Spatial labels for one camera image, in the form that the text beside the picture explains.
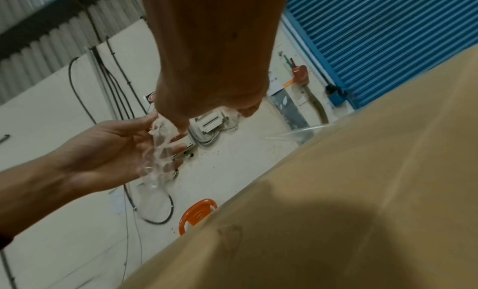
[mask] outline brown paper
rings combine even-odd
[[[478,288],[478,48],[340,120],[121,288]]]

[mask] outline blue metal shutter slat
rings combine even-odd
[[[478,0],[289,0],[288,9],[360,106],[478,43]]]

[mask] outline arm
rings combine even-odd
[[[161,58],[156,109],[180,130],[219,106],[249,116],[265,96],[286,0],[143,0]]]
[[[0,173],[0,238],[11,240],[63,205],[139,178],[148,130],[157,118],[102,122],[55,151]],[[180,144],[165,154],[186,149]],[[177,169],[181,160],[169,169]]]

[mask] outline corrugated metal roof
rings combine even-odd
[[[26,17],[41,1],[0,0],[0,32]],[[88,7],[100,36],[113,36],[144,15],[141,0],[99,0]],[[85,12],[0,62],[0,104],[68,65],[98,43]]]
[[[289,0],[287,7],[360,106],[478,43],[478,0]]]

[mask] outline orange plastic chair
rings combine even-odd
[[[191,225],[196,225],[204,219],[205,217],[208,216],[212,212],[211,206],[214,207],[214,209],[218,208],[218,205],[216,202],[214,202],[211,199],[204,199],[193,206],[191,206],[181,217],[181,220],[179,221],[179,235],[183,235],[186,231],[184,230],[184,226],[186,225],[186,222],[189,222]]]

